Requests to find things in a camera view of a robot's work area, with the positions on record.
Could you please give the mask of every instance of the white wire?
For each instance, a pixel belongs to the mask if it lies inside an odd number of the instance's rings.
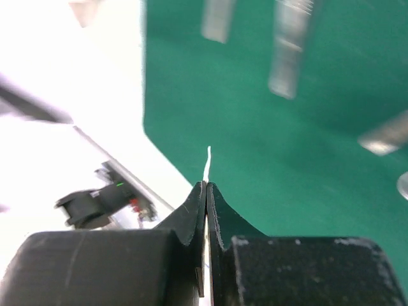
[[[203,181],[207,182],[209,181],[209,176],[210,176],[210,166],[211,166],[211,146],[209,145],[207,148],[207,162],[205,163],[204,167],[204,174],[203,174]]]

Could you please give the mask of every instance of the red component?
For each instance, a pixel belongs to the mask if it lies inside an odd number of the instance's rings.
[[[130,200],[130,205],[131,205],[132,208],[133,208],[133,212],[137,212],[137,213],[140,212],[140,208],[139,208],[138,202],[139,202],[138,199],[132,199],[132,200]]]

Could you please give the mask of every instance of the silver metal part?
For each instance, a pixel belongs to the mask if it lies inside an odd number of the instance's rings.
[[[140,221],[138,214],[133,212],[133,207],[131,205],[126,205],[124,208],[120,209],[118,212],[110,216],[113,224],[117,227],[124,229],[140,228]]]
[[[208,40],[226,43],[235,0],[205,0],[201,34]]]
[[[102,228],[98,228],[97,230],[119,230],[123,228],[122,226],[116,225],[113,221],[109,223],[108,225],[103,226]]]
[[[408,200],[408,172],[400,176],[397,182],[397,189],[400,194]]]
[[[379,156],[398,150],[408,142],[408,111],[362,135],[358,142],[363,148]]]
[[[286,99],[296,96],[300,61],[314,8],[313,0],[277,0],[269,89]]]
[[[111,180],[108,174],[108,170],[101,168],[101,169],[96,170],[95,173],[99,179],[103,180],[107,184],[110,184]]]

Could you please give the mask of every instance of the white surface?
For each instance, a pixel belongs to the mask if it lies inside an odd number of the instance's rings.
[[[70,113],[76,125],[177,207],[191,184],[143,131],[140,3],[106,0],[85,35],[65,1],[0,1],[0,74]]]
[[[211,167],[211,146],[207,147],[207,161],[204,166],[203,181],[207,182],[210,178],[210,167]]]
[[[105,0],[84,31],[66,1],[0,0],[0,80],[69,113],[177,207],[191,185],[143,131],[143,10],[140,1]],[[11,207],[0,216],[1,274],[27,234],[67,229],[55,201],[100,186],[93,171],[106,157],[69,126],[12,117],[0,119],[0,144],[0,203]]]

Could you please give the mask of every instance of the green mat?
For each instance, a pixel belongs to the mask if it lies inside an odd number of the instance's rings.
[[[372,238],[408,292],[408,151],[356,141],[408,108],[408,1],[326,1],[293,101],[267,87],[274,4],[238,0],[222,45],[202,1],[149,0],[145,130],[192,183],[211,145],[211,181],[269,235]]]

